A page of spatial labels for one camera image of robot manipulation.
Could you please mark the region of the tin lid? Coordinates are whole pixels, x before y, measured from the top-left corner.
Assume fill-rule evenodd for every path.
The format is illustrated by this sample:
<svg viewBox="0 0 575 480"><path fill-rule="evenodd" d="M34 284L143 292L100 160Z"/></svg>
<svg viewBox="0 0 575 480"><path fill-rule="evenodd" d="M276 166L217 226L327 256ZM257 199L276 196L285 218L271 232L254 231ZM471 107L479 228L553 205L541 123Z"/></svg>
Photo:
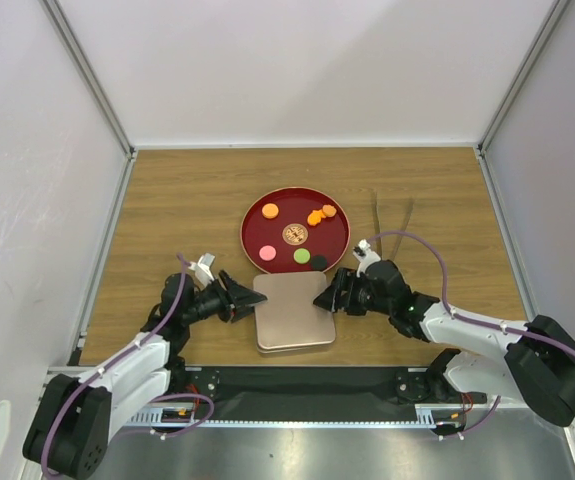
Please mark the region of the tin lid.
<svg viewBox="0 0 575 480"><path fill-rule="evenodd" d="M267 297L255 307L258 349L277 353L332 344L333 315L313 303L326 287L327 278L319 271L256 276L253 289Z"/></svg>

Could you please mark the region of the metal tongs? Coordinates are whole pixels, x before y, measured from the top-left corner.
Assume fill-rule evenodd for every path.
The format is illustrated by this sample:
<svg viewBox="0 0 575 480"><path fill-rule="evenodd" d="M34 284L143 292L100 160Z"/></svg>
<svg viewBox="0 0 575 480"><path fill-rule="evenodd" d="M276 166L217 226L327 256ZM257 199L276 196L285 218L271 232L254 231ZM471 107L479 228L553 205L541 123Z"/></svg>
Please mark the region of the metal tongs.
<svg viewBox="0 0 575 480"><path fill-rule="evenodd" d="M385 201L376 189L370 191L370 208L376 236L372 245L382 258L395 260L403 243L402 236L385 237L382 233L389 230L406 231L414 206L415 199L411 196L391 203Z"/></svg>

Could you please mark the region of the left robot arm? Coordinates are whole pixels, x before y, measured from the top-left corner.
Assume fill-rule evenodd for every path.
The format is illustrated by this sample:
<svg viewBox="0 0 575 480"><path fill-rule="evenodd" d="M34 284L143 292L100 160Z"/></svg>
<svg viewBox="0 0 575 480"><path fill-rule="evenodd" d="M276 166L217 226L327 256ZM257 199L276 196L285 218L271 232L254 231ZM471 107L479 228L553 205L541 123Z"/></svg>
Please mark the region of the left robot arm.
<svg viewBox="0 0 575 480"><path fill-rule="evenodd" d="M98 468L118 431L153 401L212 400L188 387L180 353L193 324L212 316L236 322L266 296L225 271L195 285L186 272L169 276L160 301L134 339L98 366L71 376L58 374L44 388L26 434L22 455L54 479L87 479Z"/></svg>

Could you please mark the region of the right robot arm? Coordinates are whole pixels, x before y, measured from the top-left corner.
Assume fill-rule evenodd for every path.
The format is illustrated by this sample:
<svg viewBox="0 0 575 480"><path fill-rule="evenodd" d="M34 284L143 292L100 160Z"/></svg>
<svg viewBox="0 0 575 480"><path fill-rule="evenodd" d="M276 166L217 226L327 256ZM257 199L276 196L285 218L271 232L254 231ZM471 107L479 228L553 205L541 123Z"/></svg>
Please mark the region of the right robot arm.
<svg viewBox="0 0 575 480"><path fill-rule="evenodd" d="M438 401L487 393L522 401L556 426L575 419L575 340L551 317L506 321L449 309L412 290L389 260L339 269L313 303L332 313L380 313L407 338L448 345L434 362L438 370L427 377L428 392Z"/></svg>

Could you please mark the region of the black sandwich cookie lower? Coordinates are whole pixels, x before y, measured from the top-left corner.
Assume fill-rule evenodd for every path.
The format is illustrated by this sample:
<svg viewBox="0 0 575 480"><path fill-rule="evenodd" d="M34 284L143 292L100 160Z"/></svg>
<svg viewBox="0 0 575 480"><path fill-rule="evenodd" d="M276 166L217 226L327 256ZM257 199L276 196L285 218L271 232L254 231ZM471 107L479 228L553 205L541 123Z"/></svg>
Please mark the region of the black sandwich cookie lower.
<svg viewBox="0 0 575 480"><path fill-rule="evenodd" d="M316 271L325 271L328 268L328 260L324 255L315 255L310 259L310 267Z"/></svg>

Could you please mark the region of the green sandwich cookie lower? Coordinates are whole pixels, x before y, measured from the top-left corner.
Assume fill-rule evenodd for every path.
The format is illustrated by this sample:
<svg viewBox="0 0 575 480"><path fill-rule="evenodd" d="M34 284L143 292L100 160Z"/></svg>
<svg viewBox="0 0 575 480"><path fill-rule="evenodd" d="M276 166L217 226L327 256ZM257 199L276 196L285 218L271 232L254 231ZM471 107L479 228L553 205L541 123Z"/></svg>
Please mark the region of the green sandwich cookie lower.
<svg viewBox="0 0 575 480"><path fill-rule="evenodd" d="M293 253L293 259L297 264L305 265L310 261L311 254L305 248L298 248Z"/></svg>

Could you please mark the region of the square cookie tin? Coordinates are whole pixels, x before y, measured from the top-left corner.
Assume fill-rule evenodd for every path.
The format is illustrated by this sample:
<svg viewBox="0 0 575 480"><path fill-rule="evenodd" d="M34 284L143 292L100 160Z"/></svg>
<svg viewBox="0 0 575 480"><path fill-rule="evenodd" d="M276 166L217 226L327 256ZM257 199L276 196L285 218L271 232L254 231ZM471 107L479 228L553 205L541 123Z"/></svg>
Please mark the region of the square cookie tin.
<svg viewBox="0 0 575 480"><path fill-rule="evenodd" d="M331 345L313 345L313 346L279 348L279 349L264 349L258 346L257 350L261 355L264 355L266 357L279 357L279 356L302 355L302 354L318 354L327 352L331 348L332 348Z"/></svg>

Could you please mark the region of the pink sandwich cookie lower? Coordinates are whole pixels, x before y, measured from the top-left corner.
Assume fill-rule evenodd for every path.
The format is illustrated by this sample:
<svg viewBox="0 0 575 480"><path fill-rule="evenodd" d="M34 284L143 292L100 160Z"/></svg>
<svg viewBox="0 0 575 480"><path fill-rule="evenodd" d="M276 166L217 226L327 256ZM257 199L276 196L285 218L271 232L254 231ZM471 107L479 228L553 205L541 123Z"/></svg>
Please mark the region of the pink sandwich cookie lower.
<svg viewBox="0 0 575 480"><path fill-rule="evenodd" d="M276 248L271 245L264 245L258 251L259 258L262 261L269 262L276 258Z"/></svg>

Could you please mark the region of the red round tray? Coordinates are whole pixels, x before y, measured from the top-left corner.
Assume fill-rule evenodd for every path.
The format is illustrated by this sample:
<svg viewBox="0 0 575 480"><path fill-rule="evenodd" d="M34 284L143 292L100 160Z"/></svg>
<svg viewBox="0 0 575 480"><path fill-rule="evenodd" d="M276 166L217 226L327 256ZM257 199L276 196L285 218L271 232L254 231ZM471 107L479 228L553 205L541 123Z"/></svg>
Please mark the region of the red round tray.
<svg viewBox="0 0 575 480"><path fill-rule="evenodd" d="M275 219L262 216L261 208L266 203L279 207ZM326 204L336 208L336 215L323 219L317 226L310 226L308 215ZM343 258L350 237L349 220L340 204L329 195L306 187L286 187L265 194L248 208L240 226L244 253L264 273L316 271L310 267L310 261L305 265L294 261L293 253L298 248L307 249L311 258L324 255L328 268L321 272L326 272ZM259 258L258 251L264 245L276 248L274 260L265 262Z"/></svg>

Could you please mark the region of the orange fish cookie lower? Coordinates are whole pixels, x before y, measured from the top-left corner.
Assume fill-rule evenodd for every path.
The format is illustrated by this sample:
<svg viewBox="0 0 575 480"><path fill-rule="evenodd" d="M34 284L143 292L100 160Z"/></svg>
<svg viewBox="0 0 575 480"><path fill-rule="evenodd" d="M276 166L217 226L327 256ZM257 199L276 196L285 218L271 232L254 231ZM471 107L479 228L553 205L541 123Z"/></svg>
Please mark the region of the orange fish cookie lower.
<svg viewBox="0 0 575 480"><path fill-rule="evenodd" d="M325 219L325 215L321 210L313 210L307 217L307 223L310 226L317 226Z"/></svg>

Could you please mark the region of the orange flower cookie on tray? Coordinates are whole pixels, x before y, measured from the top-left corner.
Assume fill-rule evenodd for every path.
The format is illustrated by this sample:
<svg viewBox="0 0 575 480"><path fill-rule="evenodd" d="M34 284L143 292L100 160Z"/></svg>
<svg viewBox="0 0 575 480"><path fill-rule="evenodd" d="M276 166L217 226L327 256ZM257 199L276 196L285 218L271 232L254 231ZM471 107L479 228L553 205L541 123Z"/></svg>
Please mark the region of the orange flower cookie on tray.
<svg viewBox="0 0 575 480"><path fill-rule="evenodd" d="M336 208L333 205L324 205L321 208L321 214L325 217L325 218L331 218L334 217L337 213Z"/></svg>

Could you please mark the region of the orange round cookie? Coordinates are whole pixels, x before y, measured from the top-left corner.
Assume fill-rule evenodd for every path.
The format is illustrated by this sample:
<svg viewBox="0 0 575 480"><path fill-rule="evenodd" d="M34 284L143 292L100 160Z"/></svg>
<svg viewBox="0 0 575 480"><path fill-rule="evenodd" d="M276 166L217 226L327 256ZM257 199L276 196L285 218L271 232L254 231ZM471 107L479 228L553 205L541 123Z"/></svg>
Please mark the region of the orange round cookie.
<svg viewBox="0 0 575 480"><path fill-rule="evenodd" d="M261 208L261 214L265 219L275 219L279 215L279 207L275 203L266 203Z"/></svg>

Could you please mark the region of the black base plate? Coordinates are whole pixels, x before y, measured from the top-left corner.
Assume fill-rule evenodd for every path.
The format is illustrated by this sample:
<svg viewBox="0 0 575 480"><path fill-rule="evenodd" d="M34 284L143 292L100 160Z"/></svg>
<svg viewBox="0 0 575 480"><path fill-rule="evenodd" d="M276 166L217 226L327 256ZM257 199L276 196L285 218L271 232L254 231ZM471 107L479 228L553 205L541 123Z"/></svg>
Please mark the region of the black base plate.
<svg viewBox="0 0 575 480"><path fill-rule="evenodd" d="M214 401L215 421L402 422L418 405L465 405L423 367L203 366L187 376Z"/></svg>

